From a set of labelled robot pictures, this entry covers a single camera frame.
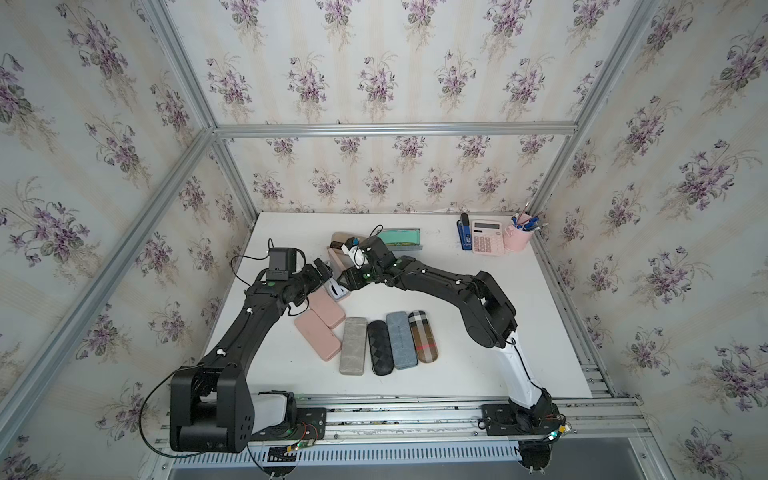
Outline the grey case red sunglasses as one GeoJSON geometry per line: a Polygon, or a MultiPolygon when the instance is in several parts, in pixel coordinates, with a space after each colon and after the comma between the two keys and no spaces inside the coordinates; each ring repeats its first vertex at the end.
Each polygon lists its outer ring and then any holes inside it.
{"type": "Polygon", "coordinates": [[[348,317],[344,323],[339,373],[362,376],[365,371],[368,321],[361,317],[348,317]]]}

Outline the plaid case purple glasses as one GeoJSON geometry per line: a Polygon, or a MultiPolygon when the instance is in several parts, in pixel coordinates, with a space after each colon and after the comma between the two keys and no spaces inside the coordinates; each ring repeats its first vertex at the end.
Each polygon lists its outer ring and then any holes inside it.
{"type": "Polygon", "coordinates": [[[422,363],[435,362],[439,352],[427,313],[423,310],[412,311],[408,314],[408,322],[418,360],[422,363]]]}

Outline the teal case black glasses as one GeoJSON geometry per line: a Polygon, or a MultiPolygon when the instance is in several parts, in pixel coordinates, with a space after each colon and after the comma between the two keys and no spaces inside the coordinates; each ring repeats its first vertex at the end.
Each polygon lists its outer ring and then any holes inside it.
{"type": "Polygon", "coordinates": [[[404,311],[388,313],[385,323],[388,328],[395,368],[404,370],[416,367],[419,360],[407,314],[404,311]]]}

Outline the beige case black glasses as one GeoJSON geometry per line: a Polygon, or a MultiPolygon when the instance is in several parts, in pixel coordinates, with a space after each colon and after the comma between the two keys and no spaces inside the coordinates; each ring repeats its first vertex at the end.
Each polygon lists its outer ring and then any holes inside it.
{"type": "Polygon", "coordinates": [[[371,321],[367,325],[366,333],[374,374],[390,375],[395,366],[386,323],[382,320],[371,321]]]}

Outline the pink case white sunglasses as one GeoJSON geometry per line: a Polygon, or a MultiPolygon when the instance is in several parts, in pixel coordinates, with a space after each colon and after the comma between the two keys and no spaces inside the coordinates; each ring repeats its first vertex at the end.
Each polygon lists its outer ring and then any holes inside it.
{"type": "Polygon", "coordinates": [[[328,247],[326,249],[326,251],[327,251],[327,255],[328,255],[328,259],[329,259],[328,264],[329,264],[329,266],[331,268],[331,271],[332,271],[332,278],[331,279],[335,280],[341,286],[343,286],[346,289],[348,289],[350,294],[351,294],[350,289],[348,287],[342,285],[341,282],[340,282],[340,278],[341,278],[343,272],[347,268],[353,266],[353,263],[352,263],[351,259],[347,255],[345,255],[342,252],[342,250],[337,250],[337,249],[333,249],[331,247],[328,247]]]}

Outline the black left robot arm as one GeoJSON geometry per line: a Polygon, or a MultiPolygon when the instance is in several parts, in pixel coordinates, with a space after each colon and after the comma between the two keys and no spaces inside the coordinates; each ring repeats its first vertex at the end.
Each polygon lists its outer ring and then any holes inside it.
{"type": "Polygon", "coordinates": [[[247,373],[269,330],[291,304],[299,305],[331,278],[320,259],[298,272],[285,260],[270,267],[245,290],[233,323],[193,367],[171,377],[170,447],[175,452],[240,453],[270,428],[292,435],[297,428],[291,393],[269,391],[254,401],[247,373]]]}

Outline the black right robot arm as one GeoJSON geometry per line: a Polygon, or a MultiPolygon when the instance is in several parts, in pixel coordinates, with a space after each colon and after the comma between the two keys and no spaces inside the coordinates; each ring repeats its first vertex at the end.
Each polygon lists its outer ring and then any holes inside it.
{"type": "Polygon", "coordinates": [[[522,351],[517,311],[490,273],[452,273],[408,255],[396,256],[376,236],[357,246],[352,261],[351,267],[336,276],[340,285],[356,291],[371,284],[383,284],[453,305],[460,312],[469,337],[479,346],[498,353],[508,401],[539,421],[556,416],[551,394],[538,384],[522,351]]]}

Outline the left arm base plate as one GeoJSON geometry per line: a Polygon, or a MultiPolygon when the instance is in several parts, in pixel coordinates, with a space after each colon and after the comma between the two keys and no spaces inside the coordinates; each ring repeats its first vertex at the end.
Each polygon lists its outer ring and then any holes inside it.
{"type": "Polygon", "coordinates": [[[267,427],[251,435],[251,442],[278,441],[295,443],[305,440],[323,440],[328,410],[322,407],[298,408],[289,413],[283,423],[267,427]]]}

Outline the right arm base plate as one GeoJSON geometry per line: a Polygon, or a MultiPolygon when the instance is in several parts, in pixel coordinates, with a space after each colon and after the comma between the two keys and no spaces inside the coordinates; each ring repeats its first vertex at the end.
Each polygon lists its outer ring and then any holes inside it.
{"type": "Polygon", "coordinates": [[[554,439],[565,431],[566,416],[551,404],[542,415],[512,403],[481,406],[477,426],[488,436],[532,436],[554,439]]]}

